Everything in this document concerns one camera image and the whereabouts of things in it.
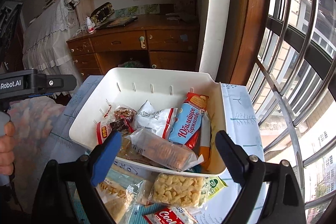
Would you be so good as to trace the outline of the person left hand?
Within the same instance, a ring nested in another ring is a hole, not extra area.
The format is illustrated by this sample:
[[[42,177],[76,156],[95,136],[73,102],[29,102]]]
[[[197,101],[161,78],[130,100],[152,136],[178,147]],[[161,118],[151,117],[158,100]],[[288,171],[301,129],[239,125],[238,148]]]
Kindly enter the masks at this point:
[[[0,138],[0,173],[10,176],[14,171],[15,126],[12,121],[4,125],[4,135]]]

